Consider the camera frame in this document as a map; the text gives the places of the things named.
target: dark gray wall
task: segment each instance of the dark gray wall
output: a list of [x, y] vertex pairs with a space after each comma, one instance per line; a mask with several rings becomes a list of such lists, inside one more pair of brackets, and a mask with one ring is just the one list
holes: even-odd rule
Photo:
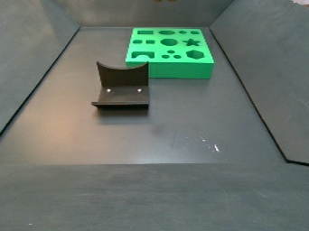
[[81, 26], [208, 26], [232, 0], [54, 0]]
[[53, 2], [0, 0], [0, 132], [77, 29]]
[[236, 0], [211, 25], [286, 158], [309, 163], [309, 9]]

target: green shape sorter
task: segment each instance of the green shape sorter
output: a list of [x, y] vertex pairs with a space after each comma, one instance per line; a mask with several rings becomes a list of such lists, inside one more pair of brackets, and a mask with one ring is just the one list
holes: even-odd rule
[[149, 78], [210, 79], [215, 65], [199, 29], [133, 28], [125, 63], [149, 62]]

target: black bracket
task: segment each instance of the black bracket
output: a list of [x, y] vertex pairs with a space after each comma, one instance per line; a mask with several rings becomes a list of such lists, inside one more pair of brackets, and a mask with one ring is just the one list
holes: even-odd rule
[[148, 63], [132, 69], [115, 69], [96, 62], [101, 92], [96, 107], [148, 106]]

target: scuff mark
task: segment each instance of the scuff mark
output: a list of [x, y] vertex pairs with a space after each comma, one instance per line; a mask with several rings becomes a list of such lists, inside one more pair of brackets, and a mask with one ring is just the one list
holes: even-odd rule
[[218, 148], [216, 148], [216, 145], [215, 145], [215, 149], [216, 149], [216, 152], [219, 152]]

